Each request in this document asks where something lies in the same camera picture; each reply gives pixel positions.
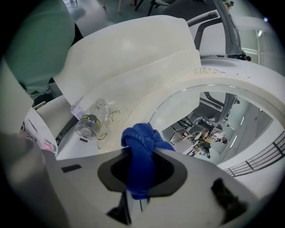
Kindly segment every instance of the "blue cloth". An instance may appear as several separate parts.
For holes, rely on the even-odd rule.
[[[122,146],[132,149],[127,190],[136,200],[147,199],[148,190],[155,183],[155,164],[152,160],[155,147],[175,151],[162,140],[159,132],[153,130],[150,123],[137,123],[122,134]]]

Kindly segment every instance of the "chair leg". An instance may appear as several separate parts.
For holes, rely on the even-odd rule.
[[[153,8],[154,5],[155,5],[155,0],[152,0],[152,1],[151,1],[151,6],[150,6],[150,9],[149,9],[149,11],[148,11],[147,16],[149,16],[149,15],[151,14],[151,11],[152,11],[152,8]]]
[[[135,11],[137,11],[137,10],[138,10],[138,8],[139,8],[139,7],[140,7],[140,5],[143,3],[143,1],[144,1],[144,0],[141,0],[141,1],[138,3],[137,7],[134,9]]]
[[[122,0],[119,0],[118,13],[121,13]]]

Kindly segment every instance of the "plastic bottle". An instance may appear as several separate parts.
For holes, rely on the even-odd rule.
[[[75,127],[76,133],[84,138],[95,139],[100,132],[107,112],[106,102],[103,99],[98,99],[78,121]]]

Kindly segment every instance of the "green clothing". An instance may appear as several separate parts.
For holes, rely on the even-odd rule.
[[[28,94],[43,92],[64,67],[75,23],[62,0],[44,0],[25,18],[5,53]]]

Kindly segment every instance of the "black slot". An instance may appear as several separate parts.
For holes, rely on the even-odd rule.
[[[77,170],[80,168],[82,168],[82,167],[80,165],[76,164],[76,165],[62,167],[61,169],[64,173],[68,173],[68,172],[71,172],[71,171],[74,171],[74,170]]]
[[[88,142],[88,140],[83,139],[83,138],[80,138],[79,140],[80,140],[80,141],[83,141],[83,142],[85,142],[85,143],[87,143],[87,142]]]

